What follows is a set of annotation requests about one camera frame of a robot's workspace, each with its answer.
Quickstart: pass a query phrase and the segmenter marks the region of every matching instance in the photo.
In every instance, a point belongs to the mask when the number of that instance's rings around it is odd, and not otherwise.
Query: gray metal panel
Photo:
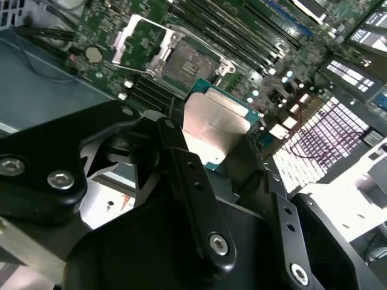
[[[53,83],[33,74],[19,49],[10,44],[13,40],[8,31],[0,33],[0,121],[25,129],[111,99],[84,81]],[[54,58],[23,43],[39,72],[58,79],[70,77]]]

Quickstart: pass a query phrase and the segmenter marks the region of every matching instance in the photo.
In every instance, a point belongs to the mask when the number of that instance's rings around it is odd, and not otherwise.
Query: ram slot
[[[195,13],[198,18],[200,18],[203,22],[207,24],[207,27],[211,29],[211,31],[213,31],[214,33],[218,33],[228,42],[231,42],[234,47],[236,47],[239,51],[243,51],[251,58],[255,58],[256,60],[260,61],[261,64],[263,64],[264,61],[268,60],[268,58],[270,57],[262,55],[262,53],[260,53],[248,43],[244,43],[242,39],[240,39],[231,31],[226,31],[227,27],[224,26],[223,22],[219,21],[219,19],[214,17],[215,14],[208,13],[208,11],[202,6],[200,6],[199,3],[189,1],[184,4],[181,4],[181,6],[189,13]]]
[[[294,48],[300,48],[300,43],[292,38],[289,34],[286,33],[281,27],[276,25],[273,21],[271,21],[266,15],[262,14],[258,11],[254,6],[250,3],[243,3],[243,8],[248,12],[251,16],[255,17],[256,20],[262,24],[264,24],[268,29],[271,29],[274,33],[278,34],[284,41],[289,43]]]
[[[216,21],[219,23],[220,27],[230,31],[230,35],[236,36],[238,40],[245,42],[252,49],[259,51],[265,55],[266,58],[268,58],[270,52],[278,52],[278,49],[274,45],[272,45],[270,42],[262,41],[251,31],[249,31],[249,35],[245,34],[245,27],[242,27],[242,24],[238,23],[236,20],[233,20],[226,12],[219,10],[216,6],[205,6],[204,3],[200,0],[189,1],[187,3],[194,5],[195,8],[200,11],[200,14],[206,15],[209,19]]]
[[[238,51],[238,47],[228,42],[227,39],[219,37],[213,30],[206,28],[206,23],[198,19],[197,15],[184,11],[184,9],[177,6],[169,7],[169,11],[184,21],[187,26],[195,31],[199,31],[203,36],[206,36],[219,45],[229,57],[239,59],[242,62],[249,64],[253,69],[262,71],[261,66],[265,65],[262,60],[251,57],[243,51]]]

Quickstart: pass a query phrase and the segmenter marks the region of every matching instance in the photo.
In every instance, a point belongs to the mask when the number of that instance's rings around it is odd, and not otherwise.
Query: black metal bracket
[[[132,129],[139,119],[135,109],[111,101],[3,138],[0,215],[30,222],[68,222],[85,196],[93,163],[104,161],[96,159],[100,145]],[[106,170],[115,164],[102,163]],[[49,185],[50,178],[58,182],[57,188]]]
[[[310,264],[324,287],[385,288],[312,198],[298,193],[291,201],[299,211]]]
[[[208,278],[220,278],[235,266],[236,248],[201,161],[188,151],[180,125],[168,118],[155,123],[111,101],[6,137],[0,152],[0,159],[15,158],[25,168],[0,176],[0,215],[39,224],[68,222],[85,196],[88,178],[117,162],[133,163],[138,184],[148,193],[158,182],[155,173],[169,178]],[[52,172],[66,174],[57,186],[50,184]],[[146,200],[141,194],[137,197]],[[218,238],[212,242],[214,235]]]

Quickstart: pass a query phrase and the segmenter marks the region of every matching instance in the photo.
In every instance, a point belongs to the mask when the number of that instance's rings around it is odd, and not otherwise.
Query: silver screw head
[[[48,175],[47,182],[54,189],[67,190],[74,185],[74,177],[70,172],[57,170]]]
[[[170,121],[170,120],[165,120],[165,123],[167,124],[168,127],[172,128],[172,129],[175,129],[175,125],[173,124],[172,121]]]
[[[229,252],[229,246],[226,240],[219,234],[212,234],[209,239],[211,248],[220,256]]]
[[[0,159],[0,174],[4,176],[16,176],[23,173],[25,170],[25,164],[23,161],[14,158],[7,157]]]
[[[133,116],[132,110],[130,110],[128,107],[122,107],[122,112],[126,115]]]
[[[277,182],[281,181],[281,179],[279,178],[279,176],[277,174],[272,173],[272,177]]]
[[[293,277],[303,286],[307,286],[309,284],[309,278],[307,273],[300,265],[291,264],[290,265],[291,274]]]

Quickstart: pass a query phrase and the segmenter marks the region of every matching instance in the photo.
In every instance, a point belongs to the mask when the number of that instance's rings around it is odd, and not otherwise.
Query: black cable
[[[82,0],[81,3],[73,6],[73,7],[65,7],[63,5],[60,5],[58,2],[56,2],[55,0],[43,0],[44,3],[54,7],[56,10],[59,10],[59,11],[65,11],[65,12],[71,12],[71,11],[76,11],[78,10],[79,8],[81,8],[82,6],[84,6],[86,3],[87,3],[88,0]]]
[[[378,237],[378,235],[375,234],[375,236],[373,236],[372,239],[366,245],[366,249],[364,250],[364,253],[363,253],[363,261],[364,262],[365,262],[365,258],[366,258],[366,255],[368,253],[369,248],[372,246],[372,244],[374,243],[374,241],[376,240],[377,237]]]
[[[64,41],[72,41],[75,35],[75,33],[71,31],[49,28],[16,27],[14,30],[18,35],[22,36],[40,36]]]
[[[65,62],[68,59],[68,52],[60,50],[48,44],[46,41],[40,39],[39,37],[34,37],[31,35],[23,35],[22,37],[25,40],[31,42],[32,44],[35,44],[37,47],[40,47],[41,49],[45,50],[55,58],[60,59],[63,62]]]
[[[32,65],[32,63],[30,62],[30,59],[28,58],[27,56],[27,53],[25,52],[24,50],[24,47],[21,43],[21,41],[19,40],[19,36],[18,34],[15,32],[15,29],[13,27],[10,28],[10,30],[12,31],[12,33],[14,34],[15,36],[15,41],[16,41],[16,44],[18,45],[22,55],[23,55],[23,58],[25,60],[25,64],[27,65],[27,67],[33,72],[35,73],[38,77],[42,78],[42,79],[45,79],[45,80],[48,80],[50,82],[54,82],[54,83],[69,83],[69,82],[73,82],[75,81],[79,74],[80,74],[80,70],[78,70],[78,74],[75,75],[75,76],[72,76],[70,77],[69,79],[55,79],[55,78],[52,78],[52,77],[48,77],[42,73],[40,73],[39,71],[37,71],[34,66]]]
[[[386,254],[387,251],[384,251],[382,252],[379,256],[377,256],[374,260],[370,261],[368,266],[370,266],[370,264],[372,264],[373,262],[376,262],[377,260],[379,260],[380,257],[382,257],[384,254]]]
[[[48,5],[46,7],[46,11],[50,12],[52,15],[55,15],[56,17],[58,17],[61,21],[63,21],[64,24],[69,26],[72,30],[77,29],[77,24],[75,24],[73,21],[71,21],[70,18],[68,18],[67,16],[62,14],[59,10],[55,9],[55,7],[53,7],[52,5]]]

